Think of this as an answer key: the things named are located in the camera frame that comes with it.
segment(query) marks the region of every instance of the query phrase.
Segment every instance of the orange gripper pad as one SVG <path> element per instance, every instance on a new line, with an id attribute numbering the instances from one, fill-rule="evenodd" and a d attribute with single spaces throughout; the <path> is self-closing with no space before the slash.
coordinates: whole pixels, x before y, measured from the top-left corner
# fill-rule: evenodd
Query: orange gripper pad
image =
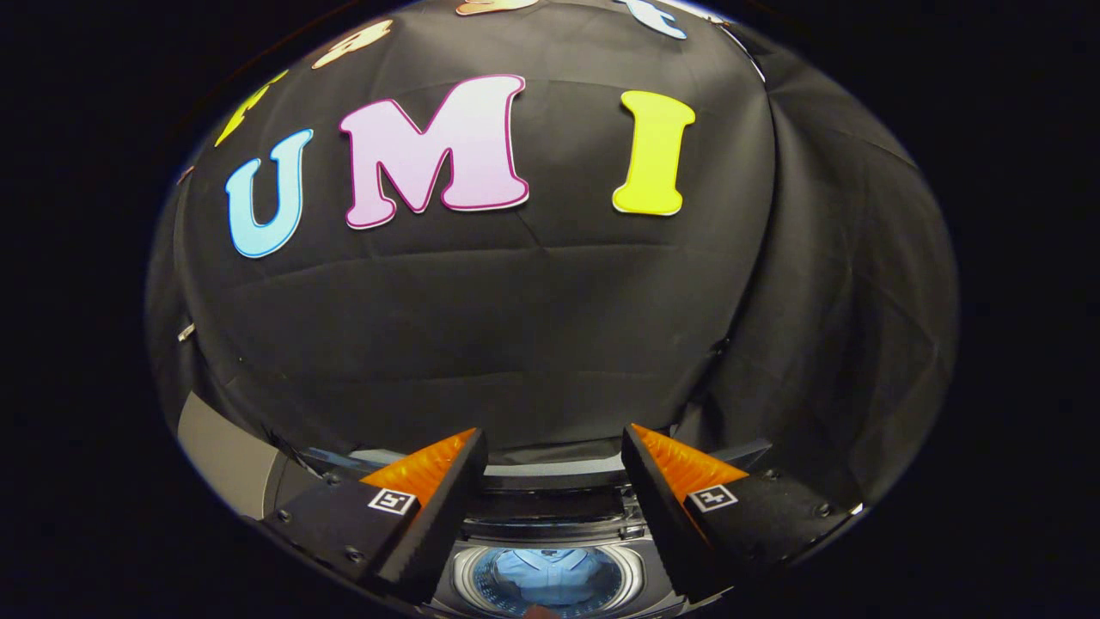
<path id="1" fill-rule="evenodd" d="M 682 506 L 691 493 L 729 484 L 749 474 L 663 434 L 630 424 L 649 450 L 669 488 Z"/>
<path id="2" fill-rule="evenodd" d="M 454 458 L 458 457 L 459 452 L 462 451 L 475 430 L 471 428 L 439 443 L 428 445 L 392 465 L 380 468 L 360 482 L 380 488 L 416 495 L 420 499 L 420 506 L 427 506 L 439 488 L 439 484 L 443 480 L 443 476 L 451 468 Z"/>

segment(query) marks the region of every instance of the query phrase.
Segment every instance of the pink letter m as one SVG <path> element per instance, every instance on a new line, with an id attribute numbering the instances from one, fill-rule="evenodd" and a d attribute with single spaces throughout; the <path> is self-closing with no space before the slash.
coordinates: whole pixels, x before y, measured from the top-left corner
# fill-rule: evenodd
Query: pink letter m
<path id="1" fill-rule="evenodd" d="M 451 155 L 451 184 L 442 199 L 454 210 L 488 210 L 527 199 L 527 181 L 512 159 L 512 100 L 525 86 L 517 75 L 459 82 L 420 131 L 393 99 L 353 111 L 340 122 L 351 139 L 354 203 L 348 224 L 363 229 L 394 218 L 397 203 L 382 194 L 382 173 L 414 212 L 424 212 L 439 169 Z"/>

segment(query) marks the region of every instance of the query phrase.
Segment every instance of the yellow letter i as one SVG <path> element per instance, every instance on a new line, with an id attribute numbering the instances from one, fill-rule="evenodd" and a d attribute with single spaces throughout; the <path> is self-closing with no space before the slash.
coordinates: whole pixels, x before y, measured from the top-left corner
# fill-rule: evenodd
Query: yellow letter i
<path id="1" fill-rule="evenodd" d="M 623 104 L 634 112 L 634 146 L 626 184 L 612 194 L 612 203 L 620 212 L 675 214 L 683 205 L 676 191 L 680 144 L 695 112 L 672 97 L 642 90 L 624 92 Z"/>

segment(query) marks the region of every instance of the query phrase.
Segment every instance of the foam letter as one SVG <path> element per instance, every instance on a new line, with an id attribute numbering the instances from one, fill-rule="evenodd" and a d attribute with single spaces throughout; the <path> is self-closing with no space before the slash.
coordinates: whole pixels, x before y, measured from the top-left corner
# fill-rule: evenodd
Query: foam letter
<path id="1" fill-rule="evenodd" d="M 329 47 L 328 53 L 326 53 L 317 62 L 314 63 L 312 68 L 321 68 L 322 66 L 331 63 L 332 60 L 339 58 L 340 56 L 354 52 L 355 49 L 362 49 L 371 43 L 382 38 L 383 36 L 389 34 L 389 26 L 393 25 L 394 20 L 381 21 L 374 25 L 364 27 L 363 30 L 352 34 L 348 38 L 344 38 L 340 43 L 337 43 L 332 47 Z"/>
<path id="2" fill-rule="evenodd" d="M 666 13 L 649 2 L 646 2 L 646 0 L 615 1 L 626 4 L 636 20 L 656 30 L 657 32 L 668 34 L 673 38 L 688 38 L 688 35 L 684 34 L 683 31 L 672 27 L 672 25 L 669 24 L 669 22 L 676 21 L 676 18 Z"/>
<path id="3" fill-rule="evenodd" d="M 477 15 L 496 11 L 515 11 L 526 9 L 539 0 L 465 0 L 455 11 L 462 15 Z"/>
<path id="4" fill-rule="evenodd" d="M 226 129 L 222 130 L 221 135 L 219 135 L 218 140 L 213 143 L 213 147 L 217 148 L 218 145 L 221 144 L 222 140 L 228 137 L 229 134 L 233 132 L 233 130 L 235 130 L 238 126 L 241 125 L 242 122 L 244 122 L 244 112 L 249 111 L 257 102 L 260 102 L 260 98 L 267 92 L 267 88 L 271 87 L 272 84 L 275 84 L 279 79 L 283 79 L 283 76 L 286 75 L 288 70 L 284 70 L 283 73 L 276 75 L 274 79 L 272 79 L 267 84 L 264 84 L 263 88 L 253 92 L 252 96 L 249 97 L 248 99 L 244 99 L 244 102 L 241 103 L 241 107 L 237 108 L 237 111 L 233 112 L 233 115 L 229 119 L 229 123 L 226 124 Z"/>
<path id="5" fill-rule="evenodd" d="M 525 86 L 517 75 L 488 75 L 458 84 L 420 131 L 393 99 L 348 114 L 340 129 L 351 137 L 354 203 L 348 224 L 381 225 L 397 212 L 382 192 L 382 173 L 414 212 L 428 207 L 443 159 L 451 184 L 442 200 L 453 210 L 507 208 L 527 200 L 527 181 L 512 158 L 512 100 Z"/>
<path id="6" fill-rule="evenodd" d="M 629 90 L 623 104 L 634 112 L 634 146 L 626 184 L 612 194 L 622 212 L 675 214 L 683 205 L 676 168 L 684 126 L 695 122 L 686 104 L 656 92 Z"/>
<path id="7" fill-rule="evenodd" d="M 254 158 L 233 173 L 226 181 L 229 194 L 229 233 L 233 246 L 246 257 L 263 257 L 290 240 L 301 220 L 301 148 L 314 136 L 304 129 L 272 148 L 272 161 L 278 174 L 278 210 L 266 223 L 258 223 L 252 208 L 252 178 L 260 169 Z"/>

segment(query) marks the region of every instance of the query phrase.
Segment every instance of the letter u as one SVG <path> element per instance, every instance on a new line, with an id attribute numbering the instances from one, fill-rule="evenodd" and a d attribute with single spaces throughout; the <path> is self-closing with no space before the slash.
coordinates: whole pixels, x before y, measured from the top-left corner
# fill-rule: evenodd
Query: letter u
<path id="1" fill-rule="evenodd" d="M 229 233 L 233 246 L 246 257 L 263 257 L 290 240 L 301 220 L 301 150 L 314 137 L 304 129 L 272 148 L 277 169 L 278 210 L 266 223 L 256 221 L 252 206 L 252 179 L 260 169 L 254 158 L 233 172 L 226 181 L 229 194 Z"/>

